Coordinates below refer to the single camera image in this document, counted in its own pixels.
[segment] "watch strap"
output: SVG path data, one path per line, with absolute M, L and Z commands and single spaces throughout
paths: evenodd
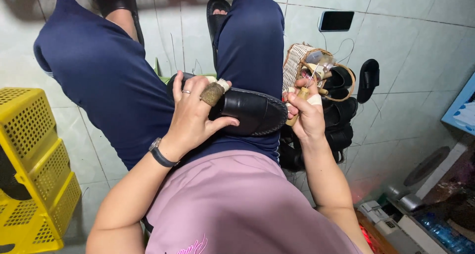
M 152 150 L 150 150 L 152 156 L 155 158 L 156 161 L 158 161 L 158 163 L 160 163 L 160 165 L 164 166 L 164 167 L 173 167 L 175 165 L 177 165 L 179 163 L 178 162 L 171 162 L 169 160 L 167 160 L 161 153 L 160 153 L 160 150 L 158 150 L 158 148 L 152 148 Z

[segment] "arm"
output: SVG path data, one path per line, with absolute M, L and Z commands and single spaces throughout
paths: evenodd
M 227 125 L 239 125 L 237 119 L 220 117 L 208 120 L 211 106 L 199 99 L 208 85 L 204 77 L 186 81 L 181 92 L 183 73 L 173 83 L 175 112 L 167 134 L 158 149 L 169 161 L 180 160 L 212 134 Z M 107 194 L 99 207 L 94 226 L 87 238 L 87 254 L 143 254 L 143 233 L 140 220 L 146 214 L 163 179 L 171 168 L 160 165 L 147 153 L 134 168 Z
M 300 87 L 304 84 L 306 79 L 296 82 Z M 325 138 L 320 95 L 315 84 L 309 89 L 311 95 L 318 96 L 319 103 L 311 105 L 294 93 L 288 94 L 287 98 L 291 104 L 289 118 L 300 111 L 300 117 L 293 130 L 302 146 L 310 192 L 318 211 L 338 225 L 363 253 L 371 254 L 373 252 L 359 228 L 348 182 L 336 165 Z

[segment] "smartphone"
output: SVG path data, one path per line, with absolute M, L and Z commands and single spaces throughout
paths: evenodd
M 319 29 L 321 32 L 347 32 L 352 26 L 354 14 L 353 11 L 325 11 Z

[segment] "floor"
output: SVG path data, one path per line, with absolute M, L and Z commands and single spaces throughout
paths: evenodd
M 97 12 L 91 0 L 77 1 Z M 158 58 L 163 76 L 178 69 L 214 73 L 205 18 L 207 1 L 137 0 L 146 60 L 153 66 Z M 473 0 L 275 1 L 285 15 L 285 49 L 305 41 L 326 48 L 355 72 L 368 58 L 380 60 L 384 77 L 373 99 L 360 107 L 352 120 L 354 143 L 345 151 L 346 161 L 341 166 L 353 201 L 370 194 L 388 181 L 388 176 L 400 179 L 440 146 L 455 145 L 458 135 L 438 120 L 473 65 Z M 56 81 L 41 71 L 33 56 L 33 42 L 55 2 L 0 0 L 0 88 L 36 87 L 47 93 L 58 134 L 83 191 L 65 236 L 66 247 L 56 252 L 75 254 L 84 253 L 85 238 L 100 202 L 127 171 L 102 132 L 63 94 Z M 348 32 L 322 36 L 314 27 L 322 12 L 332 9 L 355 11 L 352 27 Z M 448 69 L 450 81 L 443 75 Z M 287 178 L 312 204 L 305 173 L 287 173 Z

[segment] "navy blue pants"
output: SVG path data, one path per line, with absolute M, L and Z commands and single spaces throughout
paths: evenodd
M 272 0 L 234 0 L 220 36 L 217 76 L 233 87 L 272 95 L 282 90 L 284 18 Z M 145 61 L 145 49 L 116 24 L 57 0 L 34 44 L 41 68 L 87 112 L 130 170 L 171 122 L 173 102 Z M 235 137 L 215 134 L 182 163 L 226 151 L 251 150 L 278 161 L 279 134 Z

